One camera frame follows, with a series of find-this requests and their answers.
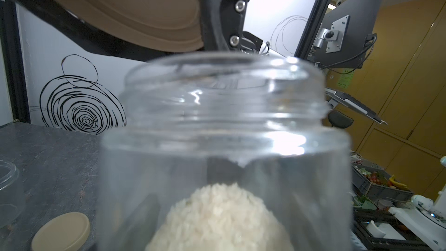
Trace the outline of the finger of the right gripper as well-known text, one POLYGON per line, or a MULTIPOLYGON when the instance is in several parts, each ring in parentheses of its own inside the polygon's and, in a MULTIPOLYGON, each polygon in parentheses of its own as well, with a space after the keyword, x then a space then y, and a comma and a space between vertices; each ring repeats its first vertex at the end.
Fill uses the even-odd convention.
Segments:
POLYGON ((87 52, 147 62, 167 52, 144 48, 112 36, 76 18, 54 0, 12 0, 50 24, 87 52))
POLYGON ((249 0, 200 0, 200 31, 206 51, 238 51, 249 0))

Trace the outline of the glass rice jar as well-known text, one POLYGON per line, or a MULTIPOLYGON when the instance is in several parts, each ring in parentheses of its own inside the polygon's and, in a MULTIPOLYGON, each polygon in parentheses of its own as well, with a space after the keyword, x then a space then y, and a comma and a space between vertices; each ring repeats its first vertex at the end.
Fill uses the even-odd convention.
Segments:
POLYGON ((11 224, 25 207, 25 194, 20 170, 1 160, 1 228, 11 224))

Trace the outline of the beige lid of jar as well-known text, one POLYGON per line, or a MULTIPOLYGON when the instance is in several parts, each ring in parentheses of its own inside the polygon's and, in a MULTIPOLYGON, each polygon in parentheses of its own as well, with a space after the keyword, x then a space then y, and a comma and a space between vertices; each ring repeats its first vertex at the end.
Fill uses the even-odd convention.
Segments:
POLYGON ((199 0, 54 0, 88 24, 126 42, 164 52, 203 46, 199 0))

